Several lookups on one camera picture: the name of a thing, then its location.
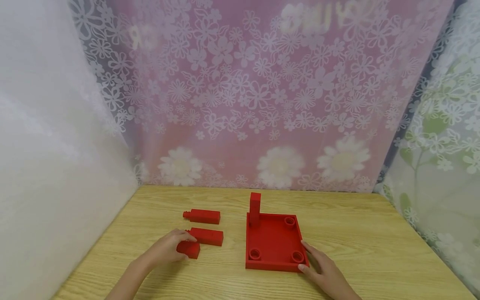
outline green floral curtain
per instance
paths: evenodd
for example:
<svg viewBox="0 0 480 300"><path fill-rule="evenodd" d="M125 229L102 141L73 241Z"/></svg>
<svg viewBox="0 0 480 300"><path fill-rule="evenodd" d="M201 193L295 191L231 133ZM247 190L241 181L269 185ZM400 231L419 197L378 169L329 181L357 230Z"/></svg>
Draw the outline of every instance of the green floral curtain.
<svg viewBox="0 0 480 300"><path fill-rule="evenodd" d="M480 0L456 3L394 139L383 194L480 297Z"/></svg>

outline left hand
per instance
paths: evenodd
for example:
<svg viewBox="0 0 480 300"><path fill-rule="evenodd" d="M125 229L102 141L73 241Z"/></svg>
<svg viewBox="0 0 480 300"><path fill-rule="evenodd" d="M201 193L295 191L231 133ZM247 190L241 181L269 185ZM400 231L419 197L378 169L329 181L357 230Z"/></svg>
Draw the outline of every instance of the left hand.
<svg viewBox="0 0 480 300"><path fill-rule="evenodd" d="M185 230L174 229L156 241L143 255L142 258L152 267L161 264L188 259L188 256L177 252L178 244L183 240L197 241Z"/></svg>

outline forearm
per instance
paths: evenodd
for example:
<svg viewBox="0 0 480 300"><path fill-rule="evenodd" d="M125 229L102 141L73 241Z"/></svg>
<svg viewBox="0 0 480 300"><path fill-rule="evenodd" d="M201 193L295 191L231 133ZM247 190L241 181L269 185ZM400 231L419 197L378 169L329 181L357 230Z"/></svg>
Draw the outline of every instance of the forearm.
<svg viewBox="0 0 480 300"><path fill-rule="evenodd" d="M140 256L129 264L105 300L132 300L151 271L152 268L147 260Z"/></svg>

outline red tray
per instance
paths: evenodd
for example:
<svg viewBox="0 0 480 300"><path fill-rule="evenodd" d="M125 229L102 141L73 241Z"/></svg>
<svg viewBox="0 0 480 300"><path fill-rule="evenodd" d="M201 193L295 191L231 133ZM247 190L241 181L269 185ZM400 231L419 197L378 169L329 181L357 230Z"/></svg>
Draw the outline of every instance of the red tray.
<svg viewBox="0 0 480 300"><path fill-rule="evenodd" d="M245 268L300 272L299 264L309 266L295 215L259 213L255 225L250 223L252 214L247 213Z"/></svg>

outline white wall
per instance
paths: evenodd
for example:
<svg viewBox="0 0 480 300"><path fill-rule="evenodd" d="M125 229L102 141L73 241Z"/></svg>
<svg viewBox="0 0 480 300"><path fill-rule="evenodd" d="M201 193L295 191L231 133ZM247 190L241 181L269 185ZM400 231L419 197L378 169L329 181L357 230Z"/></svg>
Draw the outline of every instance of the white wall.
<svg viewBox="0 0 480 300"><path fill-rule="evenodd" d="M48 299L137 182L67 2L0 2L0 299Z"/></svg>

